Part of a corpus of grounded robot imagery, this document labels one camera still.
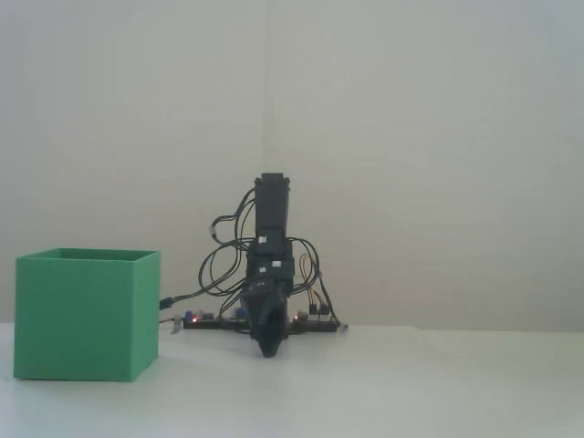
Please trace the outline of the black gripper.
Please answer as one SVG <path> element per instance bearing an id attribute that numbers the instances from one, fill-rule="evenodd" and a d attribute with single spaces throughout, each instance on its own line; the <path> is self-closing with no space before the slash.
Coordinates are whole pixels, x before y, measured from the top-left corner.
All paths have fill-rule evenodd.
<path id="1" fill-rule="evenodd" d="M 287 297 L 293 292 L 295 258 L 291 244 L 276 253 L 267 253 L 260 244 L 247 250 L 247 282 L 242 304 L 247 313 L 250 337 L 265 358 L 277 354 L 287 336 Z M 271 280 L 273 282 L 253 282 Z"/>

